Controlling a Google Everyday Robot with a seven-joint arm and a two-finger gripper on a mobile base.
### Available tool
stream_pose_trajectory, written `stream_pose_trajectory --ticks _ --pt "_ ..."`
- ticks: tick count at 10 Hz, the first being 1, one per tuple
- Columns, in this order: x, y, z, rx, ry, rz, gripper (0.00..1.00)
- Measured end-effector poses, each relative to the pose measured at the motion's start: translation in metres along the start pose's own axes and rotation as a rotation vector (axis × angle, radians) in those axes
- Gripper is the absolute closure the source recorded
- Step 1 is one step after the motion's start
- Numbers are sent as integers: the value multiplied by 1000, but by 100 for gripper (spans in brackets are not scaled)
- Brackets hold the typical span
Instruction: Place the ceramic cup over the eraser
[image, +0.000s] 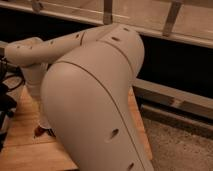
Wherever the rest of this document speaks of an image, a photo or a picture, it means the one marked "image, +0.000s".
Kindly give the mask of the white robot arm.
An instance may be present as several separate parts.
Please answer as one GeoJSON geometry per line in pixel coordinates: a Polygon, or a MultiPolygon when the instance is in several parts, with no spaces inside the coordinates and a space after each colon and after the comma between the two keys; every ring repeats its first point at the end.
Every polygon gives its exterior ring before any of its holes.
{"type": "Polygon", "coordinates": [[[48,41],[14,41],[7,60],[22,70],[30,95],[80,171],[154,171],[128,106],[144,62],[130,26],[110,24],[48,41]]]}

